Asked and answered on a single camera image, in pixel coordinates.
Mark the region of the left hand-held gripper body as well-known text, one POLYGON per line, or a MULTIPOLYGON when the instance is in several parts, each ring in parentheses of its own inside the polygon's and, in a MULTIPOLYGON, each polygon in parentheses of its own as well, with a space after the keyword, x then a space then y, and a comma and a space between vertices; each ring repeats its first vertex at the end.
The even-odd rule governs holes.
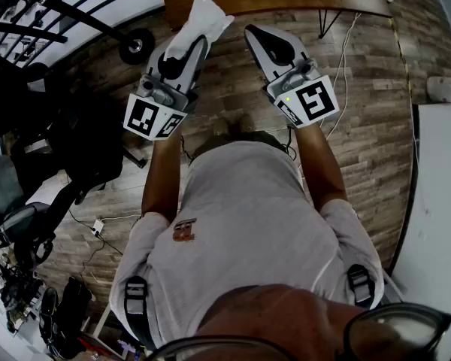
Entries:
POLYGON ((182 77, 167 80, 157 67, 147 65, 129 95, 123 128, 148 141, 168 139, 196 107, 199 70, 186 72, 192 74, 189 86, 182 77))

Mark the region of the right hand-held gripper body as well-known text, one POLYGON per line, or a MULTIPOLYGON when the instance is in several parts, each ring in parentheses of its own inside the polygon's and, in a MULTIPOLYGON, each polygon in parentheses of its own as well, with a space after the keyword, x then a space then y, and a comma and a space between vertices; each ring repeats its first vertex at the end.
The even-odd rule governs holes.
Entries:
POLYGON ((299 62, 265 86, 271 104, 297 129, 339 111, 330 77, 319 73, 313 59, 299 62))

